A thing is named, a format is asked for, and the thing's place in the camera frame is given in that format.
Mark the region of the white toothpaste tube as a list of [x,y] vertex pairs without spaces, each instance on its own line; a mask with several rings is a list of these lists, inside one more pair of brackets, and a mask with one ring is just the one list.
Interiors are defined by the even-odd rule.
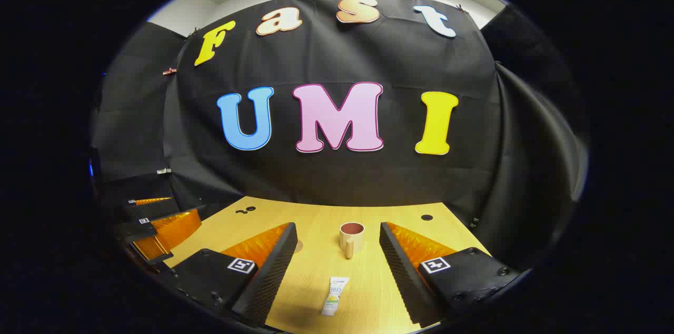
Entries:
[[339,308],[340,297],[349,283],[349,277],[330,277],[328,296],[323,303],[321,315],[332,317]]

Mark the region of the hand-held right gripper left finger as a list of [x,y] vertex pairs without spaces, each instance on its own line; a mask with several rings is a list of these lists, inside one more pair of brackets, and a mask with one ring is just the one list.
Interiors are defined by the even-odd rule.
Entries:
[[297,242],[296,224],[280,224],[221,252],[200,249],[158,281],[219,319],[263,327]]

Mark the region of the wooden desktop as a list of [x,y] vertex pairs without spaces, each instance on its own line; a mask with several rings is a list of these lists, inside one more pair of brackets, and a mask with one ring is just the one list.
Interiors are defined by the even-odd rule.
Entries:
[[[443,203],[397,207],[318,206],[244,197],[205,219],[173,249],[175,266],[200,249],[215,251],[279,224],[296,224],[303,250],[293,255],[266,324],[294,334],[407,334],[412,322],[381,250],[380,224],[390,222],[455,250],[486,248]],[[364,225],[364,244],[352,259],[339,246],[343,223]],[[321,315],[330,277],[349,277],[339,308]]]

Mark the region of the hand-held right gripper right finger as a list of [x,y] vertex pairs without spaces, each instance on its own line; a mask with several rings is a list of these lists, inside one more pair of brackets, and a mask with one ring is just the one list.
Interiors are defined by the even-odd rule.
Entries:
[[380,224],[379,243],[412,322],[422,327],[468,320],[527,276],[479,248],[453,250],[390,222]]

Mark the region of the black backdrop cloth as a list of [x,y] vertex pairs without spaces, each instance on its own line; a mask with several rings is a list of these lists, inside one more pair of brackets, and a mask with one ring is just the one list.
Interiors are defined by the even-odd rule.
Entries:
[[441,202],[527,269],[582,194],[585,113],[513,7],[480,28],[435,0],[272,0],[187,37],[143,24],[100,87],[94,173],[107,206]]

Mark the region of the beige cup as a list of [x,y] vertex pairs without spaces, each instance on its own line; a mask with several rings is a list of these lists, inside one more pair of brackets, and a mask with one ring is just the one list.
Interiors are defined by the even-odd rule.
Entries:
[[339,246],[346,259],[352,259],[364,244],[364,225],[357,222],[343,223],[339,227]]

